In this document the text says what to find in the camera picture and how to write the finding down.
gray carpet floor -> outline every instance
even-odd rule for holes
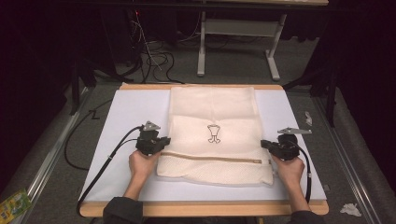
[[[281,76],[279,82],[270,78],[268,65],[263,57],[265,48],[269,48],[270,41],[265,38],[253,39],[251,37],[233,37],[227,45],[223,46],[223,38],[209,39],[206,49],[205,76],[196,76],[198,45],[196,40],[179,43],[177,47],[169,47],[161,43],[150,44],[151,55],[156,63],[161,64],[164,59],[157,52],[172,52],[175,63],[169,72],[169,77],[185,83],[236,83],[236,84],[286,84],[299,77],[309,61],[317,41],[305,41],[299,43],[296,39],[282,40],[276,51],[276,65]],[[162,70],[151,70],[148,81],[166,80],[165,72],[171,66],[170,63],[161,65]],[[122,72],[128,68],[118,66]],[[131,75],[136,82],[142,80],[140,73]],[[114,96],[115,90],[120,86],[119,82],[107,78],[97,78],[98,85],[89,91],[87,103],[79,110],[78,122],[93,109]],[[369,149],[361,138],[359,129],[350,116],[347,106],[343,101],[342,94],[336,95],[336,107],[334,109],[335,128],[329,128],[323,119],[323,112],[318,102],[321,98],[312,98],[306,91],[309,87],[296,87],[288,91],[290,105],[294,116],[301,129],[311,129],[313,134],[305,135],[304,140],[309,149],[311,158],[318,171],[318,176],[328,198],[330,212],[324,216],[327,223],[396,223],[396,200],[393,191],[389,188],[386,179],[379,171]],[[35,179],[42,162],[46,159],[50,150],[54,147],[59,136],[62,134],[67,121],[70,119],[71,109],[69,100],[63,111],[51,123],[48,129],[36,142],[23,164],[2,192],[1,199],[5,199],[18,189],[28,189]],[[87,118],[78,126],[67,144],[67,155],[71,162],[77,166],[89,168],[92,155],[102,128],[106,121],[106,115],[110,104],[105,104],[97,109],[96,117]],[[313,119],[313,126],[305,123],[305,111],[308,111]],[[365,214],[364,208],[359,203],[359,194],[354,188],[348,169],[340,156],[339,147],[334,143],[332,133],[342,142],[343,148],[347,149],[346,155],[350,158],[352,167],[363,185],[363,189],[369,196],[374,211]],[[76,213],[76,205],[87,172],[77,170],[70,165],[61,155],[50,176],[44,182],[45,187],[39,192],[35,206],[26,218],[26,223],[102,223],[101,218],[79,217]],[[346,203],[357,203],[363,212],[362,217],[354,217],[340,213]],[[371,219],[370,214],[377,214],[378,218]],[[265,217],[264,223],[286,223],[289,217]],[[217,217],[217,218],[168,218],[149,219],[147,223],[255,223],[252,217]]]

white desk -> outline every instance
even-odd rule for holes
[[[159,137],[167,135],[171,86],[125,85],[121,87],[123,90],[116,92],[83,190],[96,176],[107,155],[133,127],[150,120],[162,127]],[[298,128],[289,100],[280,86],[253,87],[262,116],[263,139],[276,141],[279,136],[277,130],[286,127]],[[130,138],[136,138],[138,135],[139,131],[136,131]],[[297,137],[299,145],[307,152],[303,138],[300,135]],[[135,141],[129,142],[119,149],[82,204],[80,212],[83,216],[100,217],[107,202],[123,194],[130,179],[128,157],[134,150],[134,145]],[[329,207],[312,162],[311,169],[313,178],[310,205],[314,212],[323,215],[329,211]],[[301,184],[305,190],[305,176]],[[173,179],[153,174],[141,191],[139,200],[144,202],[145,217],[259,217],[291,213],[287,192],[277,177],[273,186],[260,184],[230,187],[202,185],[181,178]]]
[[[328,0],[213,0],[206,2],[237,2],[256,4],[278,4],[278,5],[298,5],[298,6],[327,6]],[[250,35],[272,37],[273,44],[265,51],[265,58],[270,68],[274,81],[280,80],[280,75],[276,68],[274,54],[283,26],[285,25],[286,14],[280,16],[279,21],[235,21],[235,20],[214,20],[207,19],[206,13],[201,13],[201,45],[198,55],[198,77],[205,75],[205,36],[208,34],[217,35]]]

person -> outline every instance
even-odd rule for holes
[[[143,220],[143,203],[139,202],[140,190],[152,173],[160,152],[146,156],[139,150],[129,157],[131,180],[122,197],[113,198],[105,207],[103,219],[106,224],[140,224]],[[282,161],[273,156],[278,167],[278,174],[289,193],[292,211],[288,224],[322,224],[323,217],[316,215],[309,208],[300,186],[304,163],[300,158]]]

black sleeve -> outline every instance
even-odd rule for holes
[[[325,224],[323,217],[311,211],[297,211],[291,214],[288,224]]]
[[[140,224],[143,203],[125,197],[113,198],[103,210],[105,224]]]

printed design on cloth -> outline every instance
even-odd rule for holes
[[[207,128],[210,131],[210,134],[212,135],[211,138],[207,139],[207,141],[209,141],[210,143],[219,143],[220,140],[218,139],[218,133],[220,130],[220,126],[216,125],[216,124],[211,124],[211,125],[207,125]]]

